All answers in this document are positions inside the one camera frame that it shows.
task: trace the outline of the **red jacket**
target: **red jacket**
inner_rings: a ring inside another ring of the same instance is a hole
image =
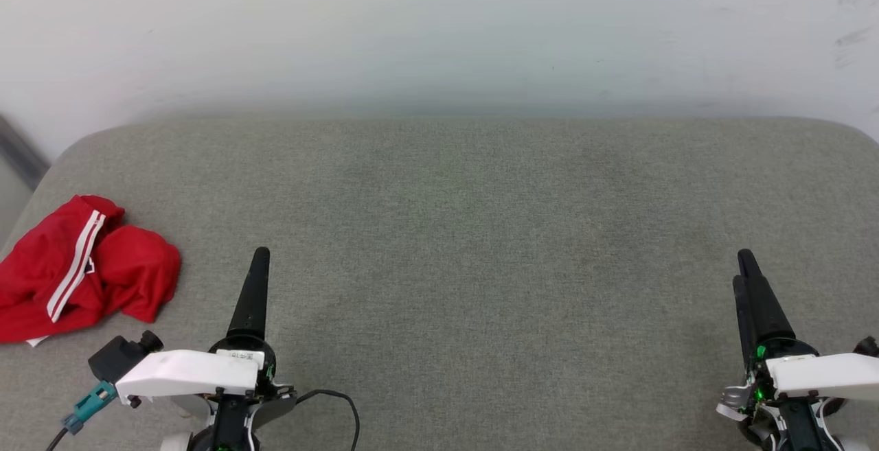
[[[120,308],[154,321],[174,296],[180,254],[122,225],[123,214],[107,198],[77,195],[15,244],[0,263],[0,342],[81,329]]]

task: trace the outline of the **gray couch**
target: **gray couch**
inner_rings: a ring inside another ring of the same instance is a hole
[[[0,347],[3,449],[43,449],[93,385],[86,358],[153,329],[222,338],[255,247],[272,250],[277,379],[338,389],[358,449],[749,449],[714,411],[739,382],[735,252],[754,250],[801,338],[879,335],[879,147],[809,119],[188,122],[83,139],[12,242],[99,194],[180,248],[154,325],[116,314]],[[114,404],[59,450],[157,449],[194,428]],[[830,424],[879,448],[876,405]],[[318,397],[266,449],[348,449]]]

